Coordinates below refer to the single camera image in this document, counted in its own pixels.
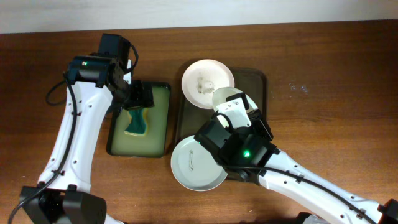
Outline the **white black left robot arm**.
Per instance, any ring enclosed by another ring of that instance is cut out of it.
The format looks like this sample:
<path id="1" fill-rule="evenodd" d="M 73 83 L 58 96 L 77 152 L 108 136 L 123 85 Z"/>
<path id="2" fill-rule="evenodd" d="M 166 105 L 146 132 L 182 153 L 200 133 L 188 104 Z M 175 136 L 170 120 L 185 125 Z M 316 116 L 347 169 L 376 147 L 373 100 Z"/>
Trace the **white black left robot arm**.
<path id="1" fill-rule="evenodd" d="M 35 187 L 24 186 L 12 222 L 20 208 L 33 223 L 117 223 L 108 215 L 105 199 L 92 195 L 91 166 L 104 117 L 118 109 L 154 106 L 152 88 L 131 81 L 137 50 L 116 34 L 103 34 L 99 49 L 78 55 L 63 74 L 67 99 L 62 124 L 50 159 Z"/>

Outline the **white plate top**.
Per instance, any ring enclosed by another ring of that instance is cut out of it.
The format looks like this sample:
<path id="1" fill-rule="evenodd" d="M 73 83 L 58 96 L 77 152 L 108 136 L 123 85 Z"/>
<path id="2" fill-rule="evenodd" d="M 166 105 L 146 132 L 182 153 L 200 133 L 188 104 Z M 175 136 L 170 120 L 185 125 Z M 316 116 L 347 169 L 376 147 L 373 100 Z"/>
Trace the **white plate top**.
<path id="1" fill-rule="evenodd" d="M 192 63 L 183 73 L 182 91 L 196 107 L 212 109 L 214 92 L 219 88 L 235 87 L 231 70 L 223 63 L 204 59 Z"/>

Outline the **green and yellow sponge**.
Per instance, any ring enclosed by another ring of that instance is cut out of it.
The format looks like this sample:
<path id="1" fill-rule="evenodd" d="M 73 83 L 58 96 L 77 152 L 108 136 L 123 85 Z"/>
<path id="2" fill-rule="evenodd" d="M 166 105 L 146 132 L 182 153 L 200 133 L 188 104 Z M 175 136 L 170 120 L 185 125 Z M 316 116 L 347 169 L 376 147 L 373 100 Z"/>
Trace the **green and yellow sponge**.
<path id="1" fill-rule="evenodd" d="M 148 108 L 129 110 L 130 123 L 124 133 L 132 136 L 144 136 L 147 132 Z"/>

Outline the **white plate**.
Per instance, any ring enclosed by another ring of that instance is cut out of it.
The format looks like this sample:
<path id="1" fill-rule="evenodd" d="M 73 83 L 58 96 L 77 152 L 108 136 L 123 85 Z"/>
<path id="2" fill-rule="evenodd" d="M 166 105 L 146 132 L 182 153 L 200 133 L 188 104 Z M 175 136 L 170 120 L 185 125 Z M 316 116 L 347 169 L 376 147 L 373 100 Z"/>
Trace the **white plate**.
<path id="1" fill-rule="evenodd" d="M 216 188 L 228 176 L 194 135 L 181 140 L 174 148 L 171 170 L 182 186 L 198 192 Z"/>
<path id="2" fill-rule="evenodd" d="M 183 73 L 182 91 L 196 107 L 212 109 L 214 92 L 219 88 L 235 87 L 231 70 L 223 63 L 204 59 L 192 63 Z"/>
<path id="3" fill-rule="evenodd" d="M 213 110 L 216 111 L 218 105 L 225 103 L 227 97 L 233 96 L 238 93 L 242 93 L 242 91 L 232 87 L 224 87 L 217 89 L 212 97 Z M 247 113 L 258 109 L 257 104 L 255 104 L 255 102 L 251 99 L 249 95 L 246 95 L 246 99 L 249 103 L 249 108 L 246 110 Z"/>

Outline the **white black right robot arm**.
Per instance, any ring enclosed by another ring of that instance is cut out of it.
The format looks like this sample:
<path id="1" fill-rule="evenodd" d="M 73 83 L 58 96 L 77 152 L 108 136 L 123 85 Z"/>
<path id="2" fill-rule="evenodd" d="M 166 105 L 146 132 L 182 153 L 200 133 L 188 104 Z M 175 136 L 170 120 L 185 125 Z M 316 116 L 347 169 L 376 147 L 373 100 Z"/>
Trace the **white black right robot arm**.
<path id="1" fill-rule="evenodd" d="M 272 144 L 261 111 L 245 93 L 217 90 L 215 113 L 195 140 L 227 173 L 295 200 L 328 223 L 397 223 L 397 201 L 384 205 L 347 192 Z"/>

